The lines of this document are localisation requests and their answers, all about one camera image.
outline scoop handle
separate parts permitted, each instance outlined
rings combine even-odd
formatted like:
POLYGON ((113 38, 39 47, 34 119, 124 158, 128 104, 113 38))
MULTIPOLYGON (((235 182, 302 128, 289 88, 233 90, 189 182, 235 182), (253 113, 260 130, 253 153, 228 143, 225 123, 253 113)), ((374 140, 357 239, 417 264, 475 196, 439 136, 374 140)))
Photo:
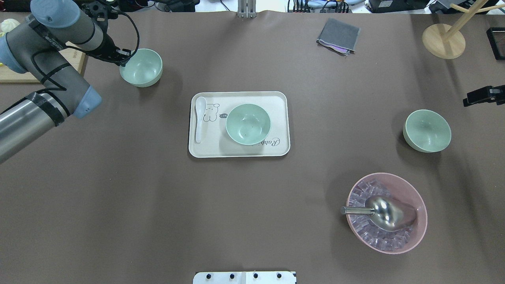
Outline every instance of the scoop handle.
POLYGON ((375 211, 372 208, 368 208, 368 207, 342 206, 342 207, 340 207, 340 213, 342 215, 349 215, 349 214, 373 215, 375 213, 375 211))

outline white bracket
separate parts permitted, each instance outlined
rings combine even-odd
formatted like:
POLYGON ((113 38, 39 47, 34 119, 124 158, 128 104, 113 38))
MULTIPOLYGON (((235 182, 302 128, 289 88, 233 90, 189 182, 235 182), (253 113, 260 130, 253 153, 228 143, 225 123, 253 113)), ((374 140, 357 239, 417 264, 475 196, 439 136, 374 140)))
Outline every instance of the white bracket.
POLYGON ((198 272, 193 278, 193 284, 296 284, 296 272, 198 272))
POLYGON ((256 0, 238 0, 237 16, 239 18, 255 18, 256 0))

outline blue joint cap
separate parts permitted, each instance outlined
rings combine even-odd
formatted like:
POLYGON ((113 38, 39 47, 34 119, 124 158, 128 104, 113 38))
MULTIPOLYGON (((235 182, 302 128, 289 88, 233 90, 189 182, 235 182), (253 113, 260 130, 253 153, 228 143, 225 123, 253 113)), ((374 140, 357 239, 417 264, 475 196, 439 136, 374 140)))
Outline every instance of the blue joint cap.
POLYGON ((77 118, 83 118, 88 113, 96 109, 96 107, 99 106, 101 103, 102 98, 100 97, 100 95, 95 91, 95 89, 92 86, 89 86, 88 91, 86 91, 86 93, 82 97, 81 102, 75 109, 74 116, 76 116, 77 118))
POLYGON ((79 6, 72 0, 32 0, 30 10, 42 25, 55 29, 70 27, 81 16, 79 6))
POLYGON ((7 35, 0 37, 0 62, 16 73, 23 74, 27 72, 23 66, 19 65, 14 55, 12 55, 11 49, 7 44, 7 35))

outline round wooden base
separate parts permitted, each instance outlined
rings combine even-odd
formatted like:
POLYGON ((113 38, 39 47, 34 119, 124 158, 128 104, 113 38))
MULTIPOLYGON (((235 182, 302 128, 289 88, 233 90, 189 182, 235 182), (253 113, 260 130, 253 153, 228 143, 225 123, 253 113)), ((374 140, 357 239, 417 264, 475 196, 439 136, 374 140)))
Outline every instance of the round wooden base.
POLYGON ((465 51, 465 38, 458 31, 446 42, 442 36, 451 28, 446 24, 435 24, 427 27, 423 32, 423 44, 433 55, 443 59, 454 59, 465 51))

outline wooden cutting board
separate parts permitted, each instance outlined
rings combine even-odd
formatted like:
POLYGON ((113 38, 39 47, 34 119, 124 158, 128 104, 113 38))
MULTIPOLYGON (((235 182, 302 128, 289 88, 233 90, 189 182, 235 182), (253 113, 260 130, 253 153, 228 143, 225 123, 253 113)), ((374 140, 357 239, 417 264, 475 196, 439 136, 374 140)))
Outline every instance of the wooden cutting board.
MULTIPOLYGON (((84 73, 84 59, 86 58, 86 54, 74 50, 74 49, 65 49, 60 51, 61 55, 65 57, 65 59, 72 64, 72 67, 77 70, 81 75, 84 73)), ((30 72, 26 72, 24 74, 19 74, 7 66, 0 66, 0 83, 39 83, 35 77, 30 72)))

